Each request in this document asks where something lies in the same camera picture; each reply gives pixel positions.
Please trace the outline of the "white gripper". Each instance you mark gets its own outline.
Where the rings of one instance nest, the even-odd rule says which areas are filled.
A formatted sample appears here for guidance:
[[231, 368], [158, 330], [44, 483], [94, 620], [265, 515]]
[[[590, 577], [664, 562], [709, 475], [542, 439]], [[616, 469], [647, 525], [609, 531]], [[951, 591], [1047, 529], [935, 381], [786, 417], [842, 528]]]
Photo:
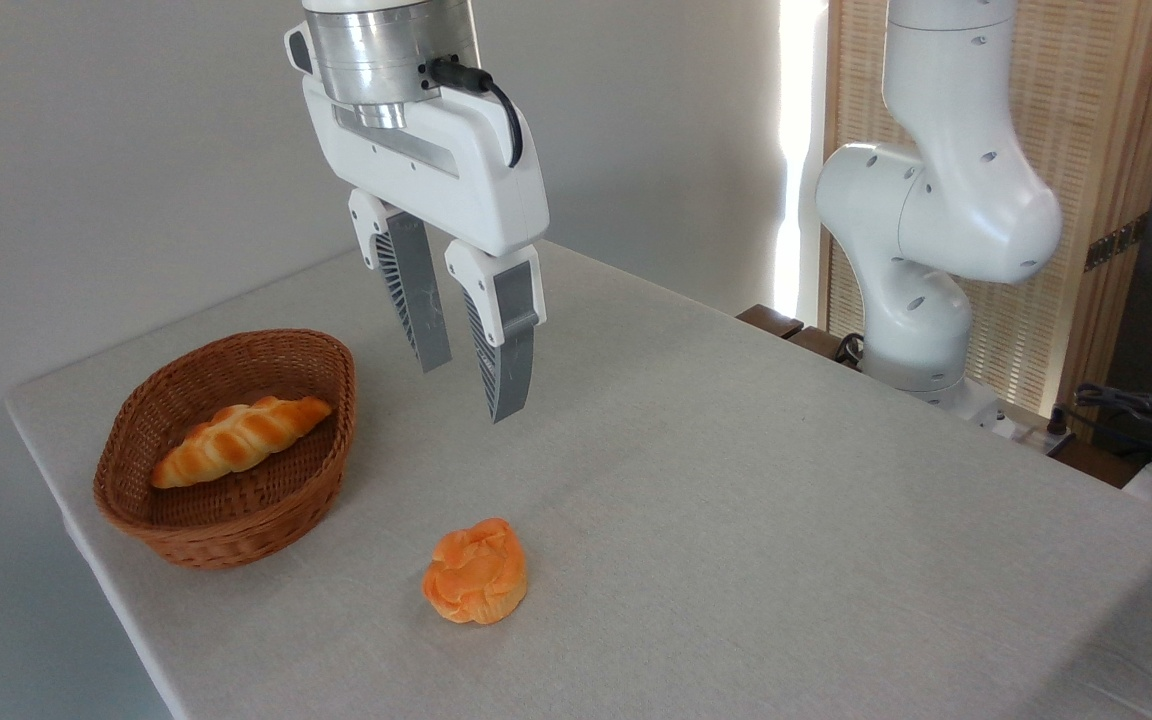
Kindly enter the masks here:
[[547, 320], [538, 251], [526, 247], [550, 225], [529, 128], [511, 167], [509, 120], [493, 96], [448, 88], [406, 104], [403, 128], [376, 129], [329, 100], [320, 81], [303, 77], [302, 90], [326, 162], [356, 187], [348, 209], [358, 247], [381, 273], [420, 369], [452, 359], [426, 222], [458, 238], [445, 264], [467, 302], [488, 414], [494, 423], [517, 414], [529, 396], [535, 328]]

